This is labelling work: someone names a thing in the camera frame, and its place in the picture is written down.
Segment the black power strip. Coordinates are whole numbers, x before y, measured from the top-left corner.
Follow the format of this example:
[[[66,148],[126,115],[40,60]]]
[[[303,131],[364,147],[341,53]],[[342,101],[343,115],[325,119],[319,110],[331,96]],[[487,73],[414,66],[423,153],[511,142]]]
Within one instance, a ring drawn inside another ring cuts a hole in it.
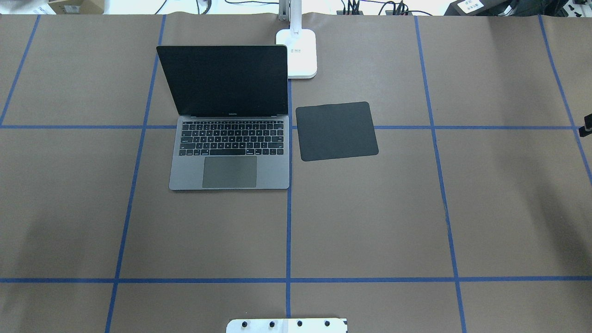
[[[366,13],[368,13],[370,16],[412,16],[414,14],[414,11],[393,11],[391,9],[383,9],[382,11],[374,11],[374,12],[369,12],[369,11],[362,11],[362,9],[354,11],[353,9],[350,9],[349,11],[347,9],[338,9],[335,11],[336,15],[365,15]]]

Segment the black device with label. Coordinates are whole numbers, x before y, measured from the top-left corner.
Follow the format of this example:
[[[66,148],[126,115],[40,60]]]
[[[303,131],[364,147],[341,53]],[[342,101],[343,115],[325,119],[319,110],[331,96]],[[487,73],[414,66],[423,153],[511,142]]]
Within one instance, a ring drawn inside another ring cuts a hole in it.
[[[455,0],[444,16],[506,16],[512,14],[519,0]]]

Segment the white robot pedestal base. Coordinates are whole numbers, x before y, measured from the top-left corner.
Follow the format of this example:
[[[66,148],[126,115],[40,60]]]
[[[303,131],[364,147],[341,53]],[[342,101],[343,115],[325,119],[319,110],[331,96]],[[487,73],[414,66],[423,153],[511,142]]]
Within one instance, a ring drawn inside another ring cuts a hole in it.
[[[341,318],[265,318],[236,319],[226,326],[227,333],[347,333]]]

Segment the grey laptop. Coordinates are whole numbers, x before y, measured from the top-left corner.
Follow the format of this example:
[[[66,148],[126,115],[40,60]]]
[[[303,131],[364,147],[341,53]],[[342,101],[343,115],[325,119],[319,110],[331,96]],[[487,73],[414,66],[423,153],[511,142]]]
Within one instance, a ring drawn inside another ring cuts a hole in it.
[[[178,112],[169,189],[287,189],[284,45],[157,46]]]

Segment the black mouse pad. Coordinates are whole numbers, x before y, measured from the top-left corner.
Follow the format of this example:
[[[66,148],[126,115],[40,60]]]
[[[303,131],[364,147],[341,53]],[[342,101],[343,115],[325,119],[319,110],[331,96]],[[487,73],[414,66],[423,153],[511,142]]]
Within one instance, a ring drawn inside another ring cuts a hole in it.
[[[297,107],[296,123],[302,161],[379,154],[367,101]]]

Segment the white desk lamp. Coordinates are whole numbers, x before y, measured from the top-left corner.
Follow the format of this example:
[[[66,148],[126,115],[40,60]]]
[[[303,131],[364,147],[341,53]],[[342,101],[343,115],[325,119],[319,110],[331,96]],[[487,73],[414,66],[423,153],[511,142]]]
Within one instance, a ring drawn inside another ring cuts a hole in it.
[[[278,20],[289,27],[279,30],[275,36],[278,45],[287,47],[289,79],[311,79],[318,70],[316,35],[304,28],[302,2],[300,0],[279,0]]]

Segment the cardboard box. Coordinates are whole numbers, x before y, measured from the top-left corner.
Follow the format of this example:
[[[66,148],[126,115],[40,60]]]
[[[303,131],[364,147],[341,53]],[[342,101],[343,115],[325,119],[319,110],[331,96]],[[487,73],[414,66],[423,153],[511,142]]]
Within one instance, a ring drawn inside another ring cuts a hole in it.
[[[49,0],[48,5],[56,14],[105,13],[105,0]]]

